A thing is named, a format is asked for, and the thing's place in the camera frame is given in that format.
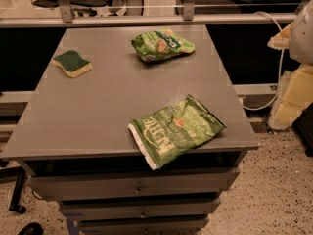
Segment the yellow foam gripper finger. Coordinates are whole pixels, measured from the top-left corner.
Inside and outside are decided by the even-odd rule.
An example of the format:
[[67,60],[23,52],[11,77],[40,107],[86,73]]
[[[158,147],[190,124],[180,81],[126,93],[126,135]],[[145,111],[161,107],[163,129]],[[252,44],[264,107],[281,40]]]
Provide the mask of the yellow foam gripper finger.
[[279,33],[271,37],[267,46],[275,50],[288,49],[291,37],[291,27],[292,23],[289,23]]
[[295,71],[285,70],[278,86],[268,125],[285,130],[313,103],[313,66],[301,64]]

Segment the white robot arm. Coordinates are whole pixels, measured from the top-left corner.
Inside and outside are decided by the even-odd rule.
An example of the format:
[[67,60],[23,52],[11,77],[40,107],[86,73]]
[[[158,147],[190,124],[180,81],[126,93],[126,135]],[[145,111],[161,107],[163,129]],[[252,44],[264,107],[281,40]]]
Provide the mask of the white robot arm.
[[268,124],[275,130],[292,126],[302,112],[313,103],[313,8],[307,4],[296,19],[271,37],[268,46],[288,49],[290,58],[300,66],[286,70],[278,84]]

